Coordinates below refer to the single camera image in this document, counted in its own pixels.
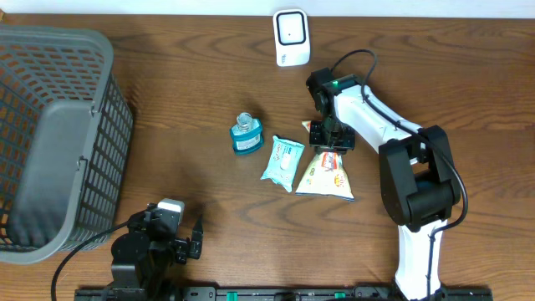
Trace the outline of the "yellow snack bag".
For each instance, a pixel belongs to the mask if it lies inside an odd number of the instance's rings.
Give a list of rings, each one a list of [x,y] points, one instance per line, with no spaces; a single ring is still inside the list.
[[[304,172],[296,190],[297,195],[336,196],[354,201],[341,154],[320,150]]]

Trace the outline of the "teal wet wipes pack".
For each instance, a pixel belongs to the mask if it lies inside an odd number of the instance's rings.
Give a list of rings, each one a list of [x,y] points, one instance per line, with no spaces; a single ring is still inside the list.
[[[271,180],[291,192],[303,151],[303,144],[274,135],[272,153],[261,180]]]

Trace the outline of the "teal mouthwash bottle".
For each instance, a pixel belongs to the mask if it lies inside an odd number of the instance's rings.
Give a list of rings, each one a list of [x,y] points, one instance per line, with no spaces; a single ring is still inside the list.
[[[229,130],[232,138],[232,149],[237,156],[247,155],[263,146],[262,123],[249,113],[242,112],[237,116],[236,124]]]

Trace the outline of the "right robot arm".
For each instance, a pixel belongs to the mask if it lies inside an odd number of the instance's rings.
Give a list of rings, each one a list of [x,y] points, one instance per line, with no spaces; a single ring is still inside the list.
[[[445,131],[400,117],[353,74],[337,79],[331,69],[319,69],[306,86],[323,116],[311,125],[312,147],[344,154],[360,137],[379,156],[382,202],[398,226],[400,298],[438,299],[441,236],[453,226],[452,208],[466,201]]]

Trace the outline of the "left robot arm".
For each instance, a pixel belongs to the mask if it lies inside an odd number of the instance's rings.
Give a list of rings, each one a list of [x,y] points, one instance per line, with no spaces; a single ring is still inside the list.
[[[178,238],[181,214],[151,204],[128,221],[128,232],[115,240],[111,253],[113,281],[102,300],[182,300],[180,288],[166,278],[174,264],[199,259],[203,243],[202,217],[190,237]]]

